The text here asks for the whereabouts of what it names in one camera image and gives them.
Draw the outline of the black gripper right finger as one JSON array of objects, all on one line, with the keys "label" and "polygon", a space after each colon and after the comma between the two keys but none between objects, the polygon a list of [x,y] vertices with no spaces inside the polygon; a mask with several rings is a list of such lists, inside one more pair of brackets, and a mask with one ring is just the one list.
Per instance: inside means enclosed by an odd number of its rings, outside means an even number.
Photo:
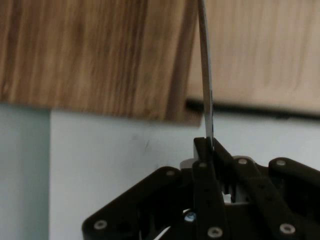
[{"label": "black gripper right finger", "polygon": [[267,167],[234,158],[216,140],[213,162],[224,194],[253,206],[260,226],[274,240],[320,238],[320,172],[286,157]]}]

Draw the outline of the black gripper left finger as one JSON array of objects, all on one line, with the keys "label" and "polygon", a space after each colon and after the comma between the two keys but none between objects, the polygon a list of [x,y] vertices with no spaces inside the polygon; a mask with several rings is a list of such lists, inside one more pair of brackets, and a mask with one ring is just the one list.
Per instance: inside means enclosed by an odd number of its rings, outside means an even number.
[{"label": "black gripper left finger", "polygon": [[89,216],[86,240],[208,240],[210,229],[228,235],[224,200],[209,140],[193,141],[189,168],[165,166]]}]

